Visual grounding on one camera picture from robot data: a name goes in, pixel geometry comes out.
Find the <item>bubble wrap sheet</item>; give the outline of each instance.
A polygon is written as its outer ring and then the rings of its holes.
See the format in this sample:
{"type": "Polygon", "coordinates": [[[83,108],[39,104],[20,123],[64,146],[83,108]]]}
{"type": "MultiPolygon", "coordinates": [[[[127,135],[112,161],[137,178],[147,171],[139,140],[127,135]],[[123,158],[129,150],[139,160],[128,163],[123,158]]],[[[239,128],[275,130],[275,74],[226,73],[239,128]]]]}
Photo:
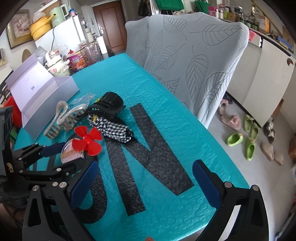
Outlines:
{"type": "MultiPolygon", "coordinates": [[[[108,138],[100,142],[98,177],[76,209],[96,240],[139,241],[148,235],[157,241],[180,240],[206,226],[215,209],[193,177],[196,159],[223,181],[249,188],[203,125],[126,54],[87,67],[73,78],[80,89],[74,99],[87,93],[97,97],[108,91],[119,94],[127,106],[119,117],[135,133],[127,145],[108,138]]],[[[51,145],[72,134],[60,133],[53,141],[39,136],[37,142],[51,145]]],[[[34,142],[21,129],[15,149],[34,142]]],[[[55,165],[59,163],[57,155],[55,165]]],[[[35,169],[46,170],[48,165],[49,159],[43,158],[35,169]]]]}

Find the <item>metal screw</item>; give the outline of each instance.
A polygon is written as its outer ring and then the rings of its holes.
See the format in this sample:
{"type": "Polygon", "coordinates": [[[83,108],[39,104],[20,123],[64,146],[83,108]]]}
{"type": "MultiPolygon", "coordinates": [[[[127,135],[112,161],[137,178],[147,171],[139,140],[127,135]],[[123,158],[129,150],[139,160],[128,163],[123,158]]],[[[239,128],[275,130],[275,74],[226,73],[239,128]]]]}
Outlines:
{"type": "Polygon", "coordinates": [[[39,186],[38,185],[33,186],[33,188],[32,188],[33,191],[37,191],[38,189],[39,189],[39,186]]]}
{"type": "Polygon", "coordinates": [[[59,187],[60,187],[60,188],[64,188],[65,186],[67,186],[67,183],[66,183],[66,182],[61,182],[61,183],[59,184],[59,187]]]}
{"type": "Polygon", "coordinates": [[[255,191],[259,191],[259,187],[256,186],[256,185],[252,186],[252,188],[253,188],[253,190],[255,190],[255,191]]]}
{"type": "Polygon", "coordinates": [[[225,182],[224,185],[227,187],[227,188],[231,188],[232,187],[232,184],[230,182],[225,182]]]}

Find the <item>green slipper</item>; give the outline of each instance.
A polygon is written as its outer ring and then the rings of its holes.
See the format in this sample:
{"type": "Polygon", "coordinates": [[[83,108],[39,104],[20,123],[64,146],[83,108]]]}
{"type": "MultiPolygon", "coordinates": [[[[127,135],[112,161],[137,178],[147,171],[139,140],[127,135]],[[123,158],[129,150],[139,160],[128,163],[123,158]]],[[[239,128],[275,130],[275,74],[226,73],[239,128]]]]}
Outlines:
{"type": "Polygon", "coordinates": [[[246,140],[245,157],[248,161],[251,161],[255,152],[255,140],[248,138],[246,140]]]}
{"type": "Polygon", "coordinates": [[[225,143],[228,146],[235,146],[235,145],[241,143],[243,141],[243,139],[244,139],[244,136],[242,135],[242,133],[235,132],[225,140],[225,143]]]}
{"type": "Polygon", "coordinates": [[[250,131],[250,138],[253,140],[256,140],[259,130],[260,130],[260,128],[257,126],[257,124],[252,122],[251,131],[250,131]]]}
{"type": "Polygon", "coordinates": [[[251,126],[252,126],[252,120],[254,120],[253,117],[249,116],[249,115],[245,115],[244,116],[244,130],[246,132],[250,132],[251,131],[251,126]]]}

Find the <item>green electric kettle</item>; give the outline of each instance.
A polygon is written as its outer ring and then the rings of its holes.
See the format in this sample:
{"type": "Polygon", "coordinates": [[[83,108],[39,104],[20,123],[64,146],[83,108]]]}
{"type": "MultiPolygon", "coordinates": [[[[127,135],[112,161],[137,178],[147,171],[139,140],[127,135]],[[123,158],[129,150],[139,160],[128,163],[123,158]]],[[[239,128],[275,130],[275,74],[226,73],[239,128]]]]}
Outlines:
{"type": "Polygon", "coordinates": [[[60,23],[66,21],[66,17],[69,15],[69,11],[66,4],[62,6],[55,7],[53,10],[50,11],[49,15],[54,15],[55,17],[52,19],[52,27],[58,26],[60,23]]]}

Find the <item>black bag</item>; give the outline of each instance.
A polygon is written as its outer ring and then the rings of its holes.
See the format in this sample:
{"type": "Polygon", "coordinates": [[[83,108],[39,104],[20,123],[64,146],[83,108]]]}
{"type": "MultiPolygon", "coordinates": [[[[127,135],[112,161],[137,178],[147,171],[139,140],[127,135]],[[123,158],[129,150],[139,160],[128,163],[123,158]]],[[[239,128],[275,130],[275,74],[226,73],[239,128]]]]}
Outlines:
{"type": "Polygon", "coordinates": [[[138,15],[141,17],[147,17],[149,15],[149,10],[146,0],[141,0],[138,10],[138,15]]]}

